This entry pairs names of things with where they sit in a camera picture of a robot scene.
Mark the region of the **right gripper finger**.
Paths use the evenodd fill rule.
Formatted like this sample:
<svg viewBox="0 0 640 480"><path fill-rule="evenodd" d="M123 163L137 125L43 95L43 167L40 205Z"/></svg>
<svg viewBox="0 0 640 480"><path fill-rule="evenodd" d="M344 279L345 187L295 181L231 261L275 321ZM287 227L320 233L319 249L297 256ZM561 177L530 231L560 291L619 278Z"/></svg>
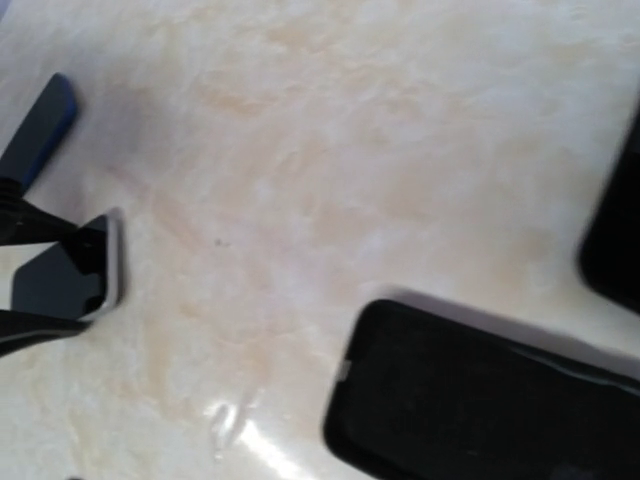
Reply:
<svg viewBox="0 0 640 480"><path fill-rule="evenodd" d="M84 333L92 321L2 310L0 355L2 357L40 343L71 338Z"/></svg>
<svg viewBox="0 0 640 480"><path fill-rule="evenodd" d="M1 178L1 246L57 242L77 229L26 201L20 183Z"/></svg>

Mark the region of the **silver edged smartphone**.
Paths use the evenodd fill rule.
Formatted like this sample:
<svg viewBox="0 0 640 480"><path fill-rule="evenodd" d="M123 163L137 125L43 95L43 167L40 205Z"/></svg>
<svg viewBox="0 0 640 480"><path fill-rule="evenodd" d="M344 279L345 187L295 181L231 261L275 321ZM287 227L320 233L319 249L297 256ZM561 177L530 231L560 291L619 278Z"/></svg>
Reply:
<svg viewBox="0 0 640 480"><path fill-rule="evenodd" d="M124 287L122 220L110 209L18 268L11 308L81 322L112 311Z"/></svg>

